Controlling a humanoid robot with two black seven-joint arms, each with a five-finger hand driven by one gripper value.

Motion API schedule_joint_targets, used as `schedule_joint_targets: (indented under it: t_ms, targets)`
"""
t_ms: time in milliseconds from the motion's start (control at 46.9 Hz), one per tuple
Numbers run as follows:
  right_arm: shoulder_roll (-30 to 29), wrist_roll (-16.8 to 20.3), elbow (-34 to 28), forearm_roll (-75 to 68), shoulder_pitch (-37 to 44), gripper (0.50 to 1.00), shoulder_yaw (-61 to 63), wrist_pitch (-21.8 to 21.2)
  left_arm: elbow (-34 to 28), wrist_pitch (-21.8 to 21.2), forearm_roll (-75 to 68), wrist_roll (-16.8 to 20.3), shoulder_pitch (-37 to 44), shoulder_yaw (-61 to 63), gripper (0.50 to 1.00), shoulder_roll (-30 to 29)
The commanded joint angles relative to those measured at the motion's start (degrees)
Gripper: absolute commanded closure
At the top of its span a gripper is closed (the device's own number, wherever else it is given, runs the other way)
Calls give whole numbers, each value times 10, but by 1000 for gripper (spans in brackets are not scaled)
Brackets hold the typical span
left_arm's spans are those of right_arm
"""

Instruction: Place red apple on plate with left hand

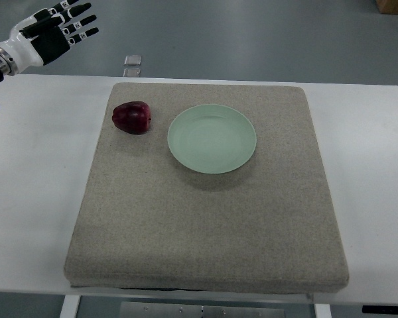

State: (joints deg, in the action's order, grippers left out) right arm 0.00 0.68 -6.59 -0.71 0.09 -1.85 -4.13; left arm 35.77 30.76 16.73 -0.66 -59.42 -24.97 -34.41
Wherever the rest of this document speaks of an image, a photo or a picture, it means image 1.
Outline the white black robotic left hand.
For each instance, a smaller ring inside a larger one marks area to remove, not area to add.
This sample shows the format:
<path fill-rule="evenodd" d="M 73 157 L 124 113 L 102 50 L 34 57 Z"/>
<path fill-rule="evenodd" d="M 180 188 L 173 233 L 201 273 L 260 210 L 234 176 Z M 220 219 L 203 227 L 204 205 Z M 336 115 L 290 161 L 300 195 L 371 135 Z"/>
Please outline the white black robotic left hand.
<path fill-rule="evenodd" d="M 91 7 L 89 2 L 59 1 L 17 23 L 9 38 L 0 42 L 0 57 L 10 72 L 19 74 L 31 66 L 45 66 L 98 33 L 97 27 L 86 29 L 96 20 L 95 15 L 79 19 Z"/>

